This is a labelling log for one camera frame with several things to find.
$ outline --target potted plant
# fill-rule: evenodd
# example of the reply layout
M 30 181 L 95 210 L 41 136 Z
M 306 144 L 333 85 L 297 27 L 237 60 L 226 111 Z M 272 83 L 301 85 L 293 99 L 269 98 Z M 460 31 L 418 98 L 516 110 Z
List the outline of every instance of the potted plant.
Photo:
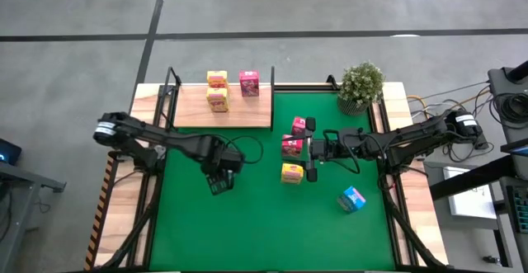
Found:
M 372 63 L 362 63 L 345 69 L 342 85 L 337 94 L 337 107 L 346 115 L 359 115 L 370 104 L 378 101 L 385 76 Z

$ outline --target pink box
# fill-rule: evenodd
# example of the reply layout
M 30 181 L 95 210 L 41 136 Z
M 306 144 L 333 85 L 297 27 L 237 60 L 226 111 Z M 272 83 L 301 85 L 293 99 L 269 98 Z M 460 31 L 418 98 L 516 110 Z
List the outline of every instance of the pink box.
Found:
M 258 96 L 258 71 L 240 71 L 238 78 L 242 96 Z
M 304 133 L 304 127 L 306 126 L 305 122 L 306 120 L 304 118 L 296 116 L 294 118 L 294 124 L 291 126 L 291 134 L 296 135 Z
M 282 135 L 283 139 L 289 138 L 291 135 Z M 282 141 L 281 153 L 283 157 L 300 158 L 303 151 L 303 140 L 289 140 Z

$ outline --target small box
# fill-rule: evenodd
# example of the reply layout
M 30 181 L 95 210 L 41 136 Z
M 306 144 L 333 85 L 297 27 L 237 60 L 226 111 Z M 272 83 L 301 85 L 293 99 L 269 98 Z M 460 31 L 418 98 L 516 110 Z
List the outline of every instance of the small box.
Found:
M 303 175 L 304 169 L 301 166 L 284 162 L 280 173 L 280 182 L 300 184 Z
M 306 120 L 302 117 L 296 116 L 294 118 L 294 124 L 291 126 L 291 134 L 297 135 L 304 133 L 304 127 L 306 126 Z
M 207 89 L 207 101 L 213 112 L 227 112 L 229 110 L 229 94 L 227 88 Z
M 240 71 L 240 89 L 242 96 L 258 96 L 258 71 Z
M 281 152 L 283 157 L 300 158 L 300 154 L 303 152 L 303 140 L 289 140 L 284 139 L 291 137 L 291 135 L 282 135 L 283 141 L 281 146 Z
M 352 213 L 365 206 L 366 200 L 354 186 L 351 186 L 346 191 L 343 191 L 342 195 L 337 197 L 337 203 L 347 213 Z
M 207 71 L 207 83 L 212 88 L 228 88 L 228 72 Z

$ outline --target blue cube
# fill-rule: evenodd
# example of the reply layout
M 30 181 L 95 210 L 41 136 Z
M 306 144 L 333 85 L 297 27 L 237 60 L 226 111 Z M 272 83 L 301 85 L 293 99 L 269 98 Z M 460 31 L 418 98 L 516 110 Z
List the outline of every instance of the blue cube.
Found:
M 337 203 L 347 213 L 352 213 L 365 206 L 366 200 L 354 186 L 351 186 L 343 191 L 342 195 L 337 197 Z

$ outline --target green leaves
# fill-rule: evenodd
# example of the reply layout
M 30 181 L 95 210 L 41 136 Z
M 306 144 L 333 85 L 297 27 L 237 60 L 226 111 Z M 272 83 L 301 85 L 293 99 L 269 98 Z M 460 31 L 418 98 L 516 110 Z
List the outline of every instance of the green leaves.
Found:
M 383 89 L 385 76 L 370 62 L 345 69 L 338 96 L 345 101 L 358 104 L 378 101 Z

